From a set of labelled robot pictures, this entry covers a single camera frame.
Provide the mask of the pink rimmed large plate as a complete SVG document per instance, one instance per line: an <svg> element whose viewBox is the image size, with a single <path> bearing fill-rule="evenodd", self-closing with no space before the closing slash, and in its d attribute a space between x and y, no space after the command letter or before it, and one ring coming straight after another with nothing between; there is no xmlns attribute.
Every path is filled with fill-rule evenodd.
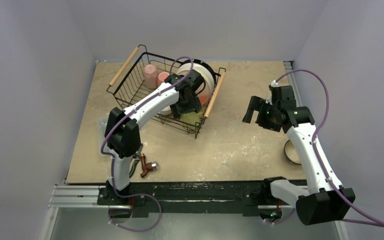
<svg viewBox="0 0 384 240"><path fill-rule="evenodd" d="M213 80L205 80L195 91L202 106L206 105L212 96L215 83Z"/></svg>

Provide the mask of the green mug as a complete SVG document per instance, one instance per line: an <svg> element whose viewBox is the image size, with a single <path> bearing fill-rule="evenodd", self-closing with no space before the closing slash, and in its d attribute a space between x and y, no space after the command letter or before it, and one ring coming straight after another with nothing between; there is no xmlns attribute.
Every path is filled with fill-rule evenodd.
<svg viewBox="0 0 384 240"><path fill-rule="evenodd" d="M192 111L186 114L181 114L180 121L186 125L195 126L196 123L199 123L201 121L201 115L202 115L201 111L200 112Z"/></svg>

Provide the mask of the white enamel mug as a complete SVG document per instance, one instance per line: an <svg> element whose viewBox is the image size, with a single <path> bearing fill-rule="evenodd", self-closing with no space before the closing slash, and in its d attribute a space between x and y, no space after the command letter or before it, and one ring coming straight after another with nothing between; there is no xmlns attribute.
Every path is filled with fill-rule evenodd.
<svg viewBox="0 0 384 240"><path fill-rule="evenodd" d="M172 111L171 111L171 107L170 107L170 106L167 106L167 107L163 108L163 109L159 112L159 114L160 114L160 115L163 115L163 116L168 116L168 115L170 115L171 113L172 113Z"/></svg>

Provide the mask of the dark ceramic bowl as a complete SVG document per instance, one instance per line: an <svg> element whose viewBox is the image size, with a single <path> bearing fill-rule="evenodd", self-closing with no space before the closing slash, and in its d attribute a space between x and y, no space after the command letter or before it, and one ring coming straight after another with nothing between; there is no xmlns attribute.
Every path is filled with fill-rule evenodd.
<svg viewBox="0 0 384 240"><path fill-rule="evenodd" d="M287 140L283 147L283 153L285 155L286 160L295 165L301 165L301 160L298 156L296 148L290 140Z"/></svg>

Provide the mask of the red rimmed plate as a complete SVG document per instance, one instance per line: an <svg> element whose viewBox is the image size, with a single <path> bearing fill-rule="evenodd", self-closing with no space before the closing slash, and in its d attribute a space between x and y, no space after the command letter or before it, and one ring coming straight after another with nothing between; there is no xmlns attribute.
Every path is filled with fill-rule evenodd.
<svg viewBox="0 0 384 240"><path fill-rule="evenodd" d="M200 59L195 59L195 58L193 58L192 61L190 61L190 60L185 60L184 63L182 63L182 64L185 64L185 63L197 63L197 64L202 64L205 68L207 68L207 69L211 72L211 74L212 74L213 77L214 77L214 83L215 83L215 85L216 85L216 81L217 81L216 72L214 71L214 69L213 69L207 62L205 62L205 61L203 61L203 60L200 60Z"/></svg>

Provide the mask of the black wire dish rack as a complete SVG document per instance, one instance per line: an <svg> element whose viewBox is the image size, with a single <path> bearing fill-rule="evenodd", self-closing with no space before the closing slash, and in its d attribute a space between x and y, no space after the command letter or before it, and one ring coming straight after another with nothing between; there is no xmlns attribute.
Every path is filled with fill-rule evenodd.
<svg viewBox="0 0 384 240"><path fill-rule="evenodd" d="M115 87L115 89L112 90L109 86L106 91L113 95L121 109L130 107L154 91L145 84L144 68L146 65L152 64L156 66L159 73L169 72L171 67L173 67L172 72L175 73L178 68L186 62L186 60L174 62L173 58L151 53L148 51L146 45L140 44L129 57L129 61L123 64L125 66L122 72L124 77L120 83L113 83L112 87ZM198 117L199 119L195 123L188 123L176 119L172 115L163 115L160 113L152 119L161 122L163 125L184 131L187 134L194 134L194 136L197 137L206 121L204 113L200 113Z"/></svg>

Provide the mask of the light pink mug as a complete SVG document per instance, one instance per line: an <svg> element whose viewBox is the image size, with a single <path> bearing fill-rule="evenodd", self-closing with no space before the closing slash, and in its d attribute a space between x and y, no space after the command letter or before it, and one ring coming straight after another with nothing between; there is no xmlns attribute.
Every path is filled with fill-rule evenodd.
<svg viewBox="0 0 384 240"><path fill-rule="evenodd" d="M144 84L149 89L157 88L158 69L153 64L148 64L143 68Z"/></svg>

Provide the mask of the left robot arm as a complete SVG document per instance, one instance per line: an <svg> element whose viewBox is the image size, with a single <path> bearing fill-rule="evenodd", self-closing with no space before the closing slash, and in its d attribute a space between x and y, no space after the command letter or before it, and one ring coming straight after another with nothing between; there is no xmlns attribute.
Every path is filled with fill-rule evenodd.
<svg viewBox="0 0 384 240"><path fill-rule="evenodd" d="M154 116L170 107L174 118L202 109L196 91L205 83L196 70L187 75L169 75L151 94L124 108L115 107L108 116L101 153L112 157L109 184L113 187L109 197L118 205L126 203L130 184L130 162L141 146L140 130Z"/></svg>

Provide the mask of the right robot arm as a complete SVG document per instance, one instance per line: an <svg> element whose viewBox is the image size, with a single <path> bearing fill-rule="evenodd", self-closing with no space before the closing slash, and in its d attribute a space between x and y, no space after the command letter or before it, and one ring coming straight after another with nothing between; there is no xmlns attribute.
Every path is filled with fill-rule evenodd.
<svg viewBox="0 0 384 240"><path fill-rule="evenodd" d="M250 98L242 121L250 123L258 112L256 124L275 132L283 131L295 147L306 176L307 189L300 188L284 177L263 180L260 191L268 204L282 200L294 207L299 220L306 226L341 221L356 199L352 188L345 188L330 167L323 149L316 147L316 126L311 111L297 106L291 86L269 87L271 98Z"/></svg>

